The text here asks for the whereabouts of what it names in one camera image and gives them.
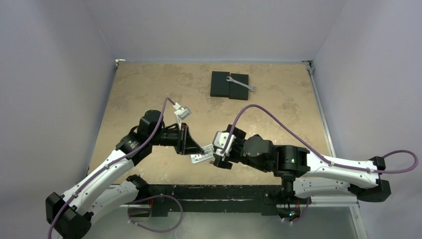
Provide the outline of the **white remote control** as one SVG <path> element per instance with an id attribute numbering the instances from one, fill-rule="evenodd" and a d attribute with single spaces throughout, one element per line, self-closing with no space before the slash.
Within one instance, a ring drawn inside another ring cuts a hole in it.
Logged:
<path id="1" fill-rule="evenodd" d="M 191 162 L 193 164 L 201 163 L 207 160 L 213 159 L 213 145 L 209 144 L 202 147 L 203 153 L 202 154 L 193 154 L 190 155 Z"/>

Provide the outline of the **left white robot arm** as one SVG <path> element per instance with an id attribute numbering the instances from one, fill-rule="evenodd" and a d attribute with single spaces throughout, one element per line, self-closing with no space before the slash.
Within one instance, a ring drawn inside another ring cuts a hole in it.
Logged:
<path id="1" fill-rule="evenodd" d="M 128 177 L 114 189 L 110 185 L 151 154 L 153 146 L 172 146 L 179 155 L 203 153 L 183 122 L 191 111 L 177 107 L 174 114 L 177 122 L 165 126 L 162 112 L 147 111 L 139 124 L 86 178 L 62 194 L 50 194 L 46 199 L 48 237 L 56 231 L 65 239 L 81 239 L 94 223 L 120 205 L 132 201 L 144 203 L 150 196 L 149 185 L 139 176 Z"/>

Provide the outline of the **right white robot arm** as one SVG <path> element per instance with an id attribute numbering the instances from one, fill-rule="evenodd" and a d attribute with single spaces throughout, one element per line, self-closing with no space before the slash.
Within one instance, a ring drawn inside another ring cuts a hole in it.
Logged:
<path id="1" fill-rule="evenodd" d="M 259 135 L 246 138 L 238 128 L 218 131 L 213 139 L 214 166 L 231 169 L 242 163 L 282 179 L 277 194 L 287 203 L 318 194 L 355 195 L 364 202 L 383 202 L 391 194 L 390 183 L 381 178 L 383 157 L 354 161 L 325 156 L 321 159 L 307 148 L 275 145 Z"/>

